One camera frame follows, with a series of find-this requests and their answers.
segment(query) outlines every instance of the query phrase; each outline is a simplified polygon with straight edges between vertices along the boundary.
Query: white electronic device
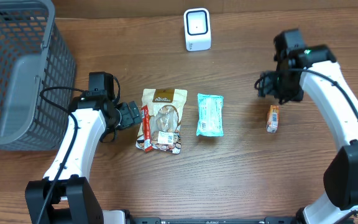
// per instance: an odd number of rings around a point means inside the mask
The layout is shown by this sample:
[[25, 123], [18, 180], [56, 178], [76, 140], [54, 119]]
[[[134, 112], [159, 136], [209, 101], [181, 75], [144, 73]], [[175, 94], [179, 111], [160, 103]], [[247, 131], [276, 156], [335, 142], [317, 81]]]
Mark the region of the white electronic device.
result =
[[211, 23], [205, 8], [188, 9], [183, 15], [185, 22], [185, 44], [188, 51], [211, 48]]

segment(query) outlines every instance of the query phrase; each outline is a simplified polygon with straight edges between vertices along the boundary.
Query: mesh basket wall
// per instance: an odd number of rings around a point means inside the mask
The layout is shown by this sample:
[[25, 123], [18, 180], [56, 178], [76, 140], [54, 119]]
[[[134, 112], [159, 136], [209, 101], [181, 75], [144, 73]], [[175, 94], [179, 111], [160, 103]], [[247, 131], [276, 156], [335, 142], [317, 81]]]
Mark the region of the mesh basket wall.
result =
[[[41, 60], [44, 72], [40, 90], [50, 86], [73, 86], [75, 78], [75, 61], [66, 43], [53, 21], [52, 36], [47, 48], [41, 43], [48, 23], [48, 10], [30, 4], [18, 9], [4, 9], [0, 6], [0, 138], [10, 134], [3, 130], [1, 119], [9, 104], [8, 86], [14, 82], [13, 69], [23, 58]], [[46, 50], [47, 56], [41, 53]], [[45, 96], [63, 107], [68, 107], [71, 92], [68, 90], [52, 90]], [[44, 102], [38, 97], [32, 124], [27, 131], [15, 141], [0, 145], [7, 150], [47, 150], [58, 146], [66, 130], [68, 115]]]

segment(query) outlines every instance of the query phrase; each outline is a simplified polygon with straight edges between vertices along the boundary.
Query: gray plastic basket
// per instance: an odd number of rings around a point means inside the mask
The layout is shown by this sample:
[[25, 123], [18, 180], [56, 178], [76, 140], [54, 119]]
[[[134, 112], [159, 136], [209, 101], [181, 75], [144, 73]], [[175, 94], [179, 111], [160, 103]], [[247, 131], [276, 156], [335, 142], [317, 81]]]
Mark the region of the gray plastic basket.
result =
[[[75, 72], [51, 1], [0, 0], [0, 149], [48, 150], [61, 143], [68, 116], [39, 92], [73, 86]], [[45, 96], [67, 108], [71, 92]]]

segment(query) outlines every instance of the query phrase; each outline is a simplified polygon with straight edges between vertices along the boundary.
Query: clear plastic package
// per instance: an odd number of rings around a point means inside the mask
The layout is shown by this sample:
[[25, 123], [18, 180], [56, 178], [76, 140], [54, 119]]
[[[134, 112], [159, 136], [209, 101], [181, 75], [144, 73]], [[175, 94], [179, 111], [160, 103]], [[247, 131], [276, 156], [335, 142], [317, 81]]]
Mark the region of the clear plastic package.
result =
[[197, 136], [223, 136], [223, 96], [204, 95], [199, 93]]

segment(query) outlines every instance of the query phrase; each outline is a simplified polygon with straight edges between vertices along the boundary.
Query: food package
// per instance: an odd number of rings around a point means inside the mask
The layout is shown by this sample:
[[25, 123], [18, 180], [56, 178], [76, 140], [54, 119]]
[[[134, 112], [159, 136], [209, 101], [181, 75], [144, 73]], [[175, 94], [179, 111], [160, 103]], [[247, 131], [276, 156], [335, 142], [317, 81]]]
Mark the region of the food package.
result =
[[278, 106], [271, 105], [270, 110], [267, 113], [266, 130], [268, 133], [276, 133], [278, 128]]
[[186, 98], [187, 90], [145, 89], [136, 147], [145, 152], [160, 149], [179, 154], [181, 117]]
[[197, 136], [223, 136], [222, 108], [223, 96], [199, 93]]

